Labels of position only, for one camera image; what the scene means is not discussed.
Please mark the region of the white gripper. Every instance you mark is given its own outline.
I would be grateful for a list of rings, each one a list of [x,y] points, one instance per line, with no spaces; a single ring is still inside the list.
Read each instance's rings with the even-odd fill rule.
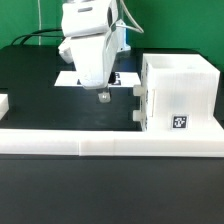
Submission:
[[[105,87],[118,51],[117,1],[65,0],[62,12],[65,39],[58,47],[60,56],[74,63],[84,88],[99,89],[99,101],[109,103],[111,95]]]

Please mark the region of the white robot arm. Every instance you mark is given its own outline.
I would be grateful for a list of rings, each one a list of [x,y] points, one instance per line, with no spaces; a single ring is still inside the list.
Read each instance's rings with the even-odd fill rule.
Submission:
[[[96,90],[101,103],[111,101],[108,87],[116,55],[128,51],[125,23],[117,0],[66,0],[61,28],[65,39],[60,56],[73,63],[86,90]]]

